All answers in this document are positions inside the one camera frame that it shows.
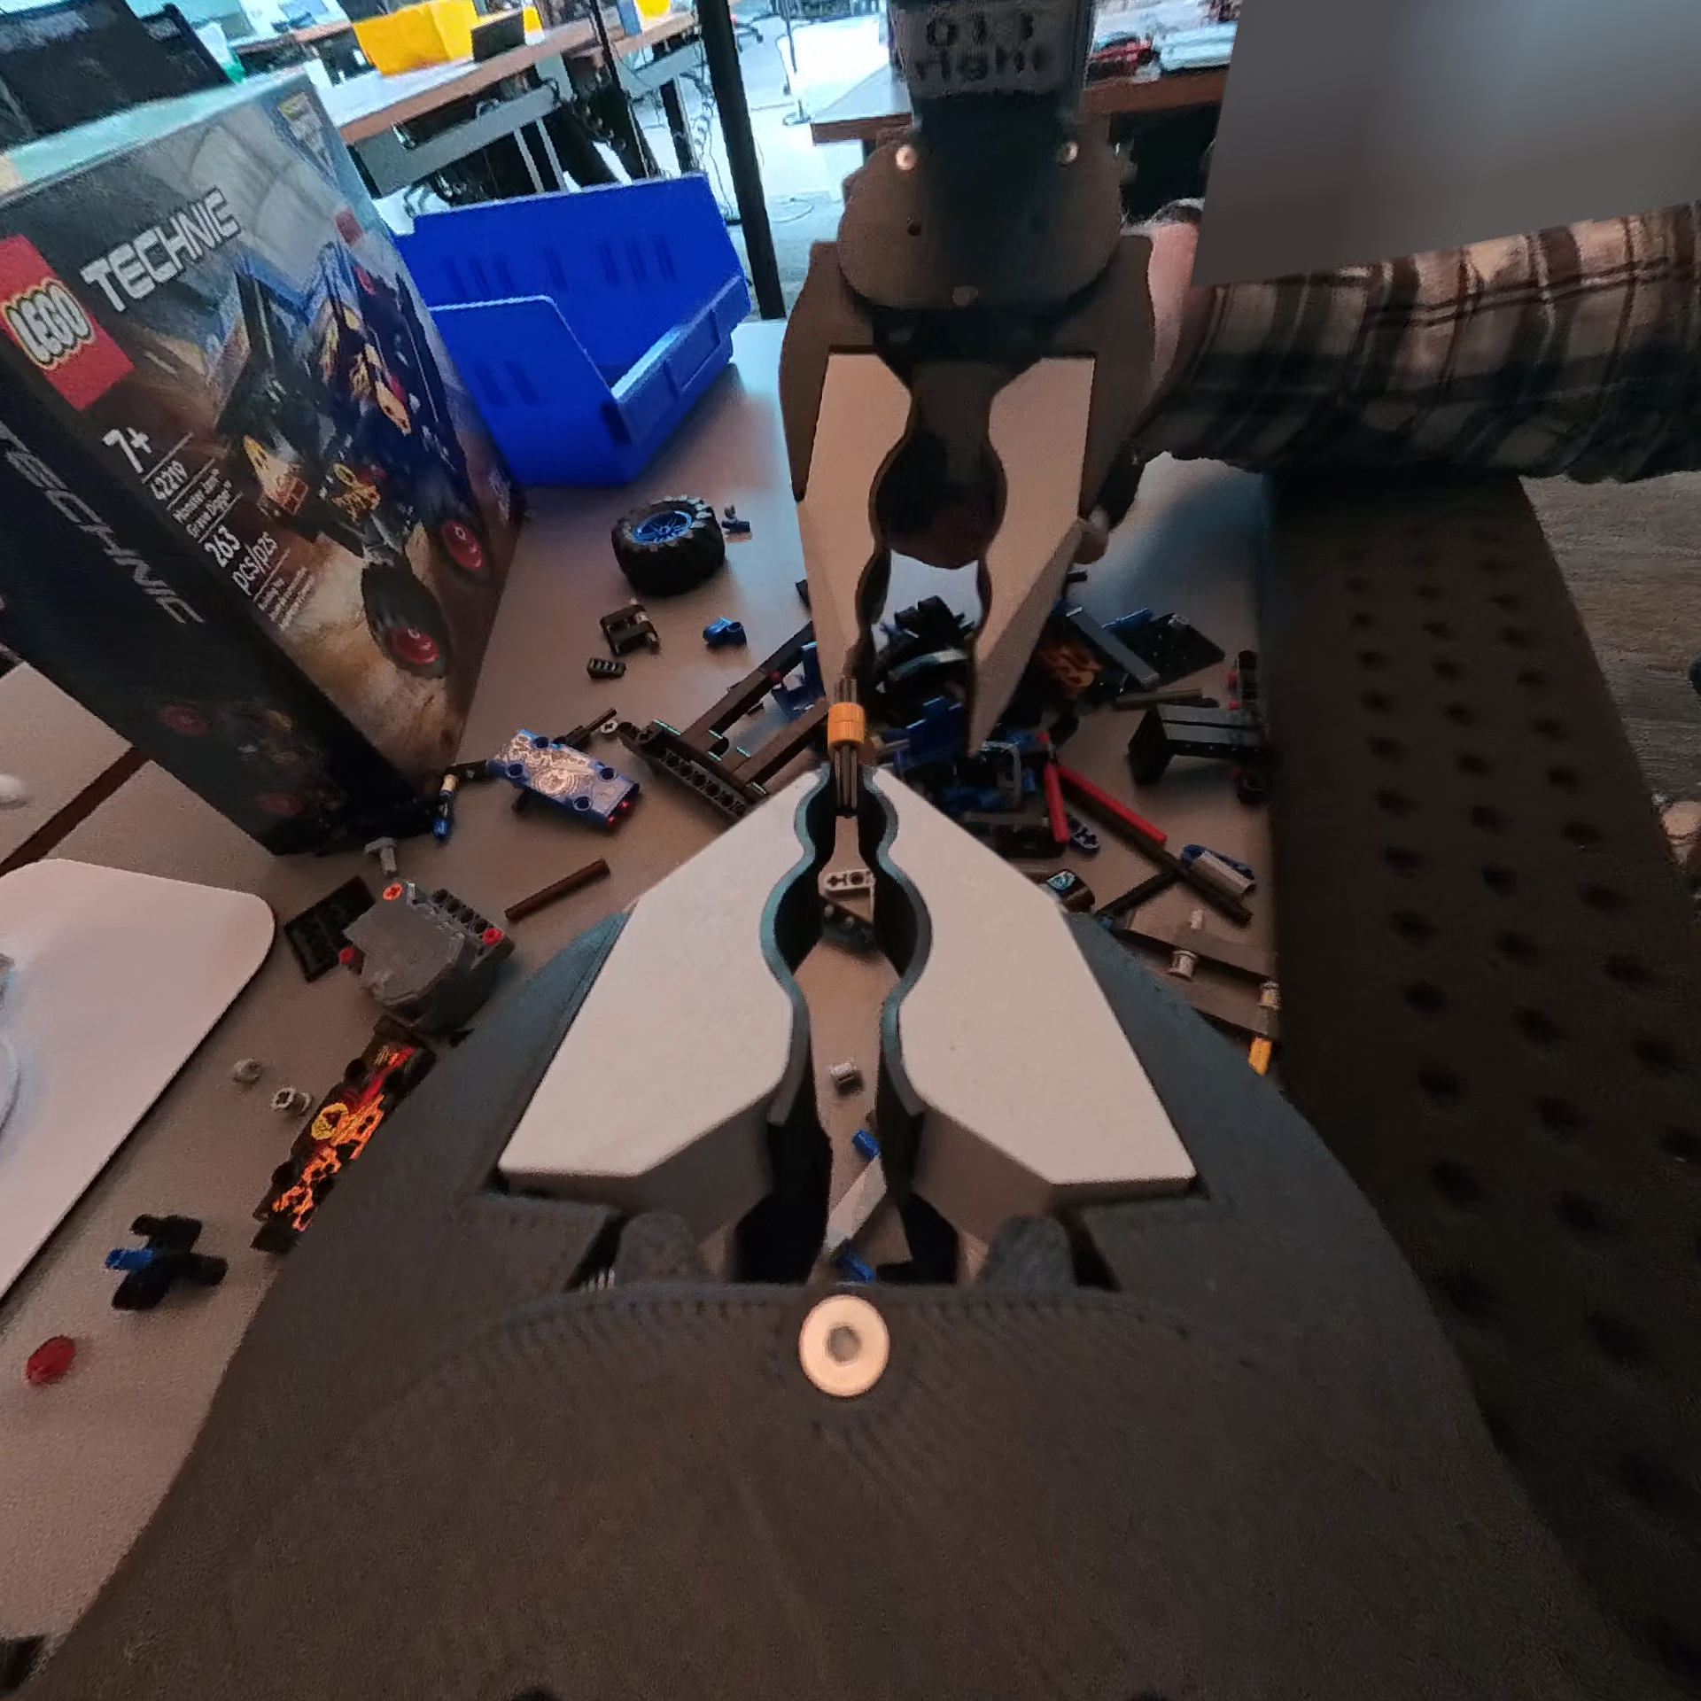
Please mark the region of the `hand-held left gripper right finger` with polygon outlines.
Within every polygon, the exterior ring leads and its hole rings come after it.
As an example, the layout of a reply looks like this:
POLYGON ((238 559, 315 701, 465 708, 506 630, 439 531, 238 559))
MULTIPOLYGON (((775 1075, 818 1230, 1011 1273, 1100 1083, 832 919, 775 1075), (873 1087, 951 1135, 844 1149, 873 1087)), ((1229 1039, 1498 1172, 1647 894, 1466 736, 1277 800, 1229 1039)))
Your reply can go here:
POLYGON ((1064 910, 876 779, 876 1144, 912 1273, 1018 1220, 1178 1200, 1199 1179, 1064 910))

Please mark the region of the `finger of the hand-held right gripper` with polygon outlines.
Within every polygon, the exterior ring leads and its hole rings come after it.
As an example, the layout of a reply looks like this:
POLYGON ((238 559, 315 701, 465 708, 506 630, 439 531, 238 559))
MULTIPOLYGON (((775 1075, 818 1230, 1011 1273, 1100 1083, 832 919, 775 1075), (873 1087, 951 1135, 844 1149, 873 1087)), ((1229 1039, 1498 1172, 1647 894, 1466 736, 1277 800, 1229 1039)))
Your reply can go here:
POLYGON ((912 394, 880 355, 827 359, 797 527, 829 702, 857 695, 876 648, 891 580, 880 488, 917 423, 912 394))
POLYGON ((984 444, 1000 479, 1000 508, 981 557, 981 621, 974 635, 967 722, 995 726, 1009 708, 1085 524, 1085 469, 1094 361, 1050 355, 1022 371, 967 364, 984 444))

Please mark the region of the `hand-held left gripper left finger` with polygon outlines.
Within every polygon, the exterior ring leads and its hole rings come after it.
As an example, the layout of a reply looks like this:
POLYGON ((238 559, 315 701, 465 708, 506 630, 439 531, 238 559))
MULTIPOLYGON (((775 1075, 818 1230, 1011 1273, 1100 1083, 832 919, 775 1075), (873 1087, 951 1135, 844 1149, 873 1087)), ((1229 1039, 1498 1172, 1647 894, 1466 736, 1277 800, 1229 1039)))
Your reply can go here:
POLYGON ((820 1117, 797 966, 820 938, 820 775, 627 906, 495 1172, 515 1192, 733 1238, 742 1278, 820 1257, 820 1117))

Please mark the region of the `black toy shaft orange collar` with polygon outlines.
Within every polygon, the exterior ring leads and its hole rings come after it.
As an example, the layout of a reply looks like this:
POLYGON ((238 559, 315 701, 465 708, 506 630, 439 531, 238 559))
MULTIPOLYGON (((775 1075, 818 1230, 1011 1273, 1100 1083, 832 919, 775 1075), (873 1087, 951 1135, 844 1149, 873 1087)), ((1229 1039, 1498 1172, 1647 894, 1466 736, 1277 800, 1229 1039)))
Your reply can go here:
POLYGON ((832 687, 823 718, 823 766, 836 828, 859 818, 866 745, 868 717, 860 701, 860 685, 853 672, 844 672, 832 687))

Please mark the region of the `grey toy pull-back motor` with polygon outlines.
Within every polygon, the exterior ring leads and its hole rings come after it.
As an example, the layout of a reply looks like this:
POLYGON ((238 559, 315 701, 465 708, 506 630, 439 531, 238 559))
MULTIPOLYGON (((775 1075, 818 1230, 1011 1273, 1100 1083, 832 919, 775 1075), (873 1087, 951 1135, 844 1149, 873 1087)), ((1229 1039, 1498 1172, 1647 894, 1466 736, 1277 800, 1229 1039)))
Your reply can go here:
POLYGON ((488 1002, 515 943, 444 889, 394 876, 343 929, 338 961, 394 1023, 425 1037, 464 1030, 488 1002))

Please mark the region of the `small grey angled beam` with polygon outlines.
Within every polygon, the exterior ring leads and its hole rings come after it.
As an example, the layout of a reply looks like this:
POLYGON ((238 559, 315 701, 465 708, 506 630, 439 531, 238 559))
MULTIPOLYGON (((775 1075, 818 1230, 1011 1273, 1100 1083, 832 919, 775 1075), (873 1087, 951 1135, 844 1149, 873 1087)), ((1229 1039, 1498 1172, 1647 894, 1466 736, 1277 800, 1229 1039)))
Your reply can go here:
POLYGON ((855 844, 834 848, 818 874, 816 894, 823 942, 852 954, 876 947, 876 878, 855 844))

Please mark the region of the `blue flame sticker panel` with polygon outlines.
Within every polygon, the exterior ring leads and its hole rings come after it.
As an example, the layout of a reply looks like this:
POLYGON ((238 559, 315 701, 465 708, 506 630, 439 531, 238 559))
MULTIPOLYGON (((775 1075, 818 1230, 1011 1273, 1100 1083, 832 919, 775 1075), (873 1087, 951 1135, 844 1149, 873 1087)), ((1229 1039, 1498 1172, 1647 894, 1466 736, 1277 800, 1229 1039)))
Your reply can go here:
POLYGON ((485 761, 485 773, 517 798, 596 834, 619 828, 637 807, 641 784, 565 738, 518 731, 485 761))

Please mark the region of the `person's right forearm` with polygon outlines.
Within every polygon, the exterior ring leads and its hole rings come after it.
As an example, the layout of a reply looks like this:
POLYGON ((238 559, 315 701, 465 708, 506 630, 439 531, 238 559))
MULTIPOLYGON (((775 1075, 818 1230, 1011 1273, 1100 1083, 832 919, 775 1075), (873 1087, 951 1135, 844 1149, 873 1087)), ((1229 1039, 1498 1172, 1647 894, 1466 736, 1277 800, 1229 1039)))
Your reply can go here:
POLYGON ((1137 458, 1582 485, 1699 469, 1695 203, 1194 286, 1201 346, 1137 458))

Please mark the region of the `grey desk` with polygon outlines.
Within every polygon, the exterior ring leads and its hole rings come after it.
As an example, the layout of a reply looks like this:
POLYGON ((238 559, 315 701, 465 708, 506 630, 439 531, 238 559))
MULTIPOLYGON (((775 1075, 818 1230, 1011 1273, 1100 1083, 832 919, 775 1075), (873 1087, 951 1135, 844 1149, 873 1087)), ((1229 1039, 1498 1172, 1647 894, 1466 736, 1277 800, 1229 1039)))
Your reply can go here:
MULTIPOLYGON (((797 522, 777 403, 781 329, 735 332, 733 368, 632 490, 538 490, 527 497, 499 612, 464 727, 462 761, 508 734, 561 734, 614 710, 634 726, 683 727, 802 623, 797 522), (650 497, 731 504, 752 534, 729 545, 708 587, 650 603, 658 655, 627 662, 619 683, 586 679, 605 658, 598 619, 627 603, 609 548, 612 522, 650 497), (738 619, 747 656, 710 653, 701 630, 738 619)), ((1229 660, 1261 644, 1252 570, 1264 520, 1261 486, 1217 463, 1147 469, 1107 561, 1070 596, 1101 623, 1153 609, 1174 612, 1229 660)), ((1130 784, 1124 745, 1133 713, 1080 720, 1064 764, 1130 805, 1169 837, 1201 842, 1257 874, 1245 938, 1272 951, 1273 881, 1268 812, 1243 807, 1215 764, 1183 763, 1155 788, 1130 784)), ((605 860, 609 878, 520 924, 503 988, 543 965, 586 926, 625 908, 715 837, 713 819, 671 786, 642 780, 635 816, 609 846, 568 825, 513 814, 504 786, 474 788, 456 807, 444 850, 419 841, 400 862, 426 889, 444 887, 490 920, 573 869, 605 860)), ((139 768, 54 848, 61 860, 265 901, 281 924, 357 873, 359 857, 274 860, 157 766, 139 768)), ((853 1133, 873 1091, 836 1096, 830 1066, 876 1062, 876 1000, 887 965, 816 947, 798 982, 818 1021, 814 1067, 830 1142, 827 1202, 864 1170, 853 1133)), ((1 1608, 3 1642, 56 1642, 91 1604, 175 1479, 254 1310, 293 1259, 254 1252, 251 1209, 286 1158, 299 1124, 269 1108, 277 1089, 324 1094, 366 1043, 375 1018, 341 970, 306 984, 283 943, 182 1066, 49 1245, 3 1300, 1 1608), (200 1245, 226 1261, 223 1285, 175 1293, 146 1314, 116 1312, 106 1255, 129 1245, 138 1216, 184 1216, 200 1245), (67 1372, 29 1385, 31 1353, 74 1344, 67 1372)))

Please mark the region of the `white desk stand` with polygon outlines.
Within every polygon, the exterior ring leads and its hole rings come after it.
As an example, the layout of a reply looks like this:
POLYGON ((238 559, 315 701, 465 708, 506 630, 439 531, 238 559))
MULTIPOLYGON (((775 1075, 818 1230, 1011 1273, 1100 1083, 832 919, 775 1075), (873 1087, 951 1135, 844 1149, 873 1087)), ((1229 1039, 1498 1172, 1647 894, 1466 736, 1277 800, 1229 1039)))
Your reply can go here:
POLYGON ((254 896, 84 862, 1 880, 1 1293, 263 966, 254 896))

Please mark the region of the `person's right hand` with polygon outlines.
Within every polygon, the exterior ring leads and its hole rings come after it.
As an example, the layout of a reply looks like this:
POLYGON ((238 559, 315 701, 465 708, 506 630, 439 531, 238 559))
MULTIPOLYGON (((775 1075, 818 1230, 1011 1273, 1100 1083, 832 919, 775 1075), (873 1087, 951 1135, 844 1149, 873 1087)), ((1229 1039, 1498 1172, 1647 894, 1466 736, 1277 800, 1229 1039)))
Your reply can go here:
POLYGON ((1149 265, 1146 274, 1153 318, 1147 394, 1139 428, 1155 424, 1197 357, 1211 309, 1211 290, 1194 284, 1199 226, 1163 219, 1146 226, 1149 265))

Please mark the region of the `brown background table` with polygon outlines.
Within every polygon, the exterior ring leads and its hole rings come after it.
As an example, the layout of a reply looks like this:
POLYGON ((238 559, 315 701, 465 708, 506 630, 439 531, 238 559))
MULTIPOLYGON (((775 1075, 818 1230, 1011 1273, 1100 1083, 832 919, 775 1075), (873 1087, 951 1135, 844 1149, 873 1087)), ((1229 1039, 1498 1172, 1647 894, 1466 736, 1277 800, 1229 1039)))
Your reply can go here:
MULTIPOLYGON (((1160 116, 1218 109, 1227 86, 1227 66, 1165 73, 1158 77, 1114 77, 1085 88, 1080 116, 1087 121, 1126 116, 1160 116)), ((862 79, 820 116, 809 121, 814 146, 878 146, 912 125, 910 98, 892 70, 862 79)))

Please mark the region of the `black panel flame sticker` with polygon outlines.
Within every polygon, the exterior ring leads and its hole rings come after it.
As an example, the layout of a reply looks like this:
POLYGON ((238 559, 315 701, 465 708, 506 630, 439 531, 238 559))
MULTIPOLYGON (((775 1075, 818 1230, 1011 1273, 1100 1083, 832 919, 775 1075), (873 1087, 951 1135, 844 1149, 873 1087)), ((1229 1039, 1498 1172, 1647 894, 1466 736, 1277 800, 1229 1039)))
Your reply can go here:
POLYGON ((1059 616, 1045 623, 1031 665, 1052 690, 1052 697, 1077 713, 1110 706, 1133 690, 1128 672, 1087 644, 1059 616))
POLYGON ((285 1257, 308 1230, 336 1183, 370 1149, 398 1106, 435 1067, 435 1048, 412 1034, 378 1028, 325 1096, 308 1112, 265 1195, 253 1209, 249 1248, 285 1257))

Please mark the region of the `black wheel blue rim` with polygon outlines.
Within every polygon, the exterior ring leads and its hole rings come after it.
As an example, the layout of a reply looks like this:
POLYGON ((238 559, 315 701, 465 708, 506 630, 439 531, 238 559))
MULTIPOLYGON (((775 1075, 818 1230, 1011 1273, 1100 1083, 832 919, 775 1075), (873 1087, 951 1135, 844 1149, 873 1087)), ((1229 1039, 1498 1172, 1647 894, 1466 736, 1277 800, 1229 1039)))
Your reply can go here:
POLYGON ((641 601, 689 594, 726 564, 720 522, 697 497, 667 497, 628 511, 612 524, 609 548, 641 601))

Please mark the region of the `brown toy axle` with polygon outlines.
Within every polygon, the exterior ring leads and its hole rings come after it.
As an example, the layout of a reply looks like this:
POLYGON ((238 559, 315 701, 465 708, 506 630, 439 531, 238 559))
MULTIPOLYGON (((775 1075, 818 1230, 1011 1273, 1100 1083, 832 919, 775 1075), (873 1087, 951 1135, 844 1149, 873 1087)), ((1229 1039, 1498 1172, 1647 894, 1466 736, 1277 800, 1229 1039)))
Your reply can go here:
POLYGON ((611 871, 605 860, 586 862, 566 873, 565 876, 522 896, 515 903, 508 904, 503 912, 503 924, 506 928, 515 928, 527 922, 533 917, 579 896, 586 889, 591 889, 598 883, 605 883, 611 871))

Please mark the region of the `black grille toy panel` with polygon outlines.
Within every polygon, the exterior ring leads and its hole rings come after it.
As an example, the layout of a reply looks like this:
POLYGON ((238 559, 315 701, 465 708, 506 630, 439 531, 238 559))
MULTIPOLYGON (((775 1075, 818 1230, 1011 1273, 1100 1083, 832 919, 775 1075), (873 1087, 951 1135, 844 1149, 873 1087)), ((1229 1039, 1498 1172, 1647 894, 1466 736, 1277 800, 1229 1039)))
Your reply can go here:
POLYGON ((370 885, 355 876, 281 924, 281 938, 302 981, 315 984, 339 968, 347 929, 373 904, 370 885))
POLYGON ((1153 678, 1149 690, 1179 685, 1224 663, 1224 651, 1174 612, 1137 609, 1112 621, 1107 633, 1153 678))

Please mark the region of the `long black toy axle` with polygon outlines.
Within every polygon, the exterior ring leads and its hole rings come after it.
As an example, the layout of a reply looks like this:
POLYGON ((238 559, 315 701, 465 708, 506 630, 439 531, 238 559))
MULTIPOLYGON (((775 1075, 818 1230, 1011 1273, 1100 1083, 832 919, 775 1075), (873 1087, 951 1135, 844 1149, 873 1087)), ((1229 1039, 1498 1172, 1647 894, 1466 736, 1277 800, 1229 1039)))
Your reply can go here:
POLYGON ((1179 862, 1178 853, 1167 850, 1167 855, 1162 857, 1158 853, 1146 853, 1139 850, 1133 851, 1156 873, 1171 876, 1178 885, 1186 887, 1197 899, 1202 901, 1202 904, 1215 910, 1231 926, 1247 928, 1252 924, 1252 915, 1245 901, 1234 901, 1213 885, 1202 881, 1199 874, 1179 862))

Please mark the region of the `pile of loose toy parts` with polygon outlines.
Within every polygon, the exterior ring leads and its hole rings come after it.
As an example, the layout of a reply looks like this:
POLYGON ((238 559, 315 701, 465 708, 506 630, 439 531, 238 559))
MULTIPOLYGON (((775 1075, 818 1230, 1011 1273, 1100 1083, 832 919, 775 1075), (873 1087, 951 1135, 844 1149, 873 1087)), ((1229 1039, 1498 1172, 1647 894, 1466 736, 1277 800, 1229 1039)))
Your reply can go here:
POLYGON ((1257 873, 1220 848, 1185 841, 1089 779, 1066 745, 1080 711, 1137 711, 1128 770, 1137 786, 1181 757, 1227 759, 1234 798, 1256 803, 1257 718, 1179 681, 1224 653, 1176 616, 1137 610, 1101 628, 1062 603, 1048 617, 1007 717, 967 743, 958 672, 967 619, 928 598, 885 626, 866 708, 873 761, 983 848, 1018 865, 1062 910, 1142 951, 1217 1027, 1247 1037, 1264 1071, 1279 1041, 1273 961, 1243 947, 1257 873))

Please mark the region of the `black metal pole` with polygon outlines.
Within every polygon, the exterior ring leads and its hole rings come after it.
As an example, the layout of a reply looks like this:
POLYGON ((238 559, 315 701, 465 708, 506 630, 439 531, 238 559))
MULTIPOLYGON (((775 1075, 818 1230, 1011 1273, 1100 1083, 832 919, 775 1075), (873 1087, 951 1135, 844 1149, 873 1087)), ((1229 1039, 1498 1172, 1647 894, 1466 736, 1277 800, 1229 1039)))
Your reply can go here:
POLYGON ((754 144, 729 3, 692 3, 733 187, 754 306, 765 323, 786 318, 774 236, 754 144))

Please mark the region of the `red toy axle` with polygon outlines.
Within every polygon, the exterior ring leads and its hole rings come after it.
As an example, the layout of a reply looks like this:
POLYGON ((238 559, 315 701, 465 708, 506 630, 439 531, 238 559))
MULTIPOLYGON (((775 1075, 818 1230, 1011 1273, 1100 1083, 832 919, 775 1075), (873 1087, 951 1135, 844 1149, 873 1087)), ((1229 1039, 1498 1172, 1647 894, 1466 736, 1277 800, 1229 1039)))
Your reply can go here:
POLYGON ((1096 828, 1105 830, 1132 850, 1158 853, 1160 857, 1169 855, 1167 835, 1151 821, 1137 816, 1119 798, 1059 761, 1050 764, 1050 775, 1055 779, 1064 805, 1073 809, 1073 814, 1094 823, 1096 828))

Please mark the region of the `black toy chassis assembly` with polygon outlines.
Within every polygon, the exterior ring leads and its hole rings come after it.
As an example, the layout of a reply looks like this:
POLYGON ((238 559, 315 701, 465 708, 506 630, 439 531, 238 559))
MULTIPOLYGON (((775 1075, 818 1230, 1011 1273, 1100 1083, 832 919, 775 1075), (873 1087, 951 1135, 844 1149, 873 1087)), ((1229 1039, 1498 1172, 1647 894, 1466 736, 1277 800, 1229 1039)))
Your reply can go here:
MULTIPOLYGON (((921 791, 953 819, 1022 816, 1043 807, 1048 827, 1038 834, 1038 846, 1046 851, 1064 839, 1054 740, 1043 726, 1020 718, 997 726, 983 743, 969 743, 970 635, 969 619, 938 598, 882 623, 860 692, 864 761, 921 791)), ((726 821, 738 821, 800 757, 825 757, 829 706, 813 626, 804 625, 689 727, 651 720, 618 727, 618 738, 650 772, 726 821)))

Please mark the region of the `blue plastic bin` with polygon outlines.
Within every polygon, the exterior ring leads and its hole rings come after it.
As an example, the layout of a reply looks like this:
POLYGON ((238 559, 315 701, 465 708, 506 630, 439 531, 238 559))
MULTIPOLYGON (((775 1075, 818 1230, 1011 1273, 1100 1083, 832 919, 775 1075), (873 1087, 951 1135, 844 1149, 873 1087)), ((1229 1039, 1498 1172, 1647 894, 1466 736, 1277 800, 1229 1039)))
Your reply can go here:
POLYGON ((634 483, 726 371, 752 309, 699 176, 417 215, 394 245, 527 488, 634 483))

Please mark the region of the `black perforated board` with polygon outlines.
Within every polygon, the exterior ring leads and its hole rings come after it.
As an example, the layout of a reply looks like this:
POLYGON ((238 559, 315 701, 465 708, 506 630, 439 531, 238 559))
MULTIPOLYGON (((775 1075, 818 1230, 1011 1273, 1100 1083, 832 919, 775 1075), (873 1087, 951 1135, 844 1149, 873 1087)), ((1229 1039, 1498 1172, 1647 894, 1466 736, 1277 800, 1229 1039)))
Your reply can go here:
POLYGON ((1697 1698, 1697 919, 1516 479, 1268 486, 1286 1087, 1649 1698, 1697 1698))

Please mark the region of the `small black toy connector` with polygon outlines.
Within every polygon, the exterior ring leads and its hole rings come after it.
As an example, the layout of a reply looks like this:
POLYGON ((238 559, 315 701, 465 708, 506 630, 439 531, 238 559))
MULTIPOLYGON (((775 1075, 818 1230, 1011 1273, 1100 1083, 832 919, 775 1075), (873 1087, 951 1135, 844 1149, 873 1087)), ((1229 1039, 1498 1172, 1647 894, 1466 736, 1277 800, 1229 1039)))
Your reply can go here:
POLYGON ((141 1215, 129 1230, 136 1245, 116 1246, 104 1257, 104 1269, 120 1277, 111 1296, 118 1312, 150 1312, 175 1291, 215 1289, 228 1262, 198 1250, 201 1222, 180 1215, 141 1215))

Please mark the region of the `long background workbench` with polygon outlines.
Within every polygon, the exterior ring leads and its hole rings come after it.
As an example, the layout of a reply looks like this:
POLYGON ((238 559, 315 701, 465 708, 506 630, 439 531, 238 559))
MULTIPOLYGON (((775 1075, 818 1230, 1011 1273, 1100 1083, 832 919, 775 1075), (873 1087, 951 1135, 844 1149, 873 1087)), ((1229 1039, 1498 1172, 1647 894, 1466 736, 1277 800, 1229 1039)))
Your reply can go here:
POLYGON ((678 84, 708 68, 699 22, 673 11, 639 33, 614 33, 604 10, 526 33, 520 47, 487 59, 465 58, 393 77, 368 73, 320 96, 327 120, 361 180, 382 199, 432 182, 453 167, 508 144, 522 182, 552 194, 568 185, 554 127, 563 116, 589 125, 612 104, 609 132, 632 157, 639 178, 658 176, 632 104, 660 102, 673 155, 683 174, 697 173, 678 84))

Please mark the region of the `yellow bin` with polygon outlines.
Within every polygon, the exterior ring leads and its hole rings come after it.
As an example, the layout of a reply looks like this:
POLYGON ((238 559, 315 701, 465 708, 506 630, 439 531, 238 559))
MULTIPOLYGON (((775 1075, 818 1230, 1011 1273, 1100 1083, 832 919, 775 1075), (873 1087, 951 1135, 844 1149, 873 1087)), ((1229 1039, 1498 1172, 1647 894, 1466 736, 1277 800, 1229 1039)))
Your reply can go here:
POLYGON ((481 22, 474 3, 419 3, 354 19, 343 4, 354 43, 375 75, 403 77, 472 59, 472 33, 481 22))

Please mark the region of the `monster truck toy set box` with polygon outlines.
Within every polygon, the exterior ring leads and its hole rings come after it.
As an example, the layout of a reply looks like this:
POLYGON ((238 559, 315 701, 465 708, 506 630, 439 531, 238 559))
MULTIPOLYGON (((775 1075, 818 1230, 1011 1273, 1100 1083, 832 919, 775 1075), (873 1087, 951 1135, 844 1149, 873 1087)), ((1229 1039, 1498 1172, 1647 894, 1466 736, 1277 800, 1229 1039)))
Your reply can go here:
POLYGON ((524 500, 304 73, 31 143, 3 646, 285 857, 428 834, 524 500))

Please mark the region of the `black toy frame block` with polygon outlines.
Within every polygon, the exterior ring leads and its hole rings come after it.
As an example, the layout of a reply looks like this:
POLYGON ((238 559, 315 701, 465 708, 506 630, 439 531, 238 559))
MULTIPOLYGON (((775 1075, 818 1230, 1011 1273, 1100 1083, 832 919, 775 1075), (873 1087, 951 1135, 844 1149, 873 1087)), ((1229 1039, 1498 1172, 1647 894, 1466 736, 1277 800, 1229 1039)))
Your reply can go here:
POLYGON ((1257 772, 1268 763, 1264 724, 1259 713, 1243 708, 1156 704, 1140 713, 1123 759, 1140 789, 1156 786, 1181 759, 1257 772))

